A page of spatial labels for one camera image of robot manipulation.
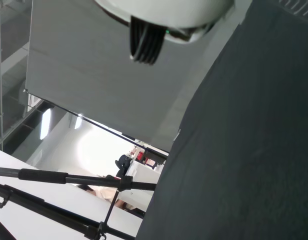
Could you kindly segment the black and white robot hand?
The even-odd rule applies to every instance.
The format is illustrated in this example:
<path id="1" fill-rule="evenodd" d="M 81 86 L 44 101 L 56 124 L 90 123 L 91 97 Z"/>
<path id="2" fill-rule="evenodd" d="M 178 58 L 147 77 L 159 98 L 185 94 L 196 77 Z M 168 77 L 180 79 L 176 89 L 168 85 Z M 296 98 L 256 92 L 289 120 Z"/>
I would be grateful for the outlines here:
<path id="1" fill-rule="evenodd" d="M 132 61 L 153 65 L 165 41 L 203 38 L 234 5 L 232 0 L 98 0 L 112 19 L 129 28 Z"/>

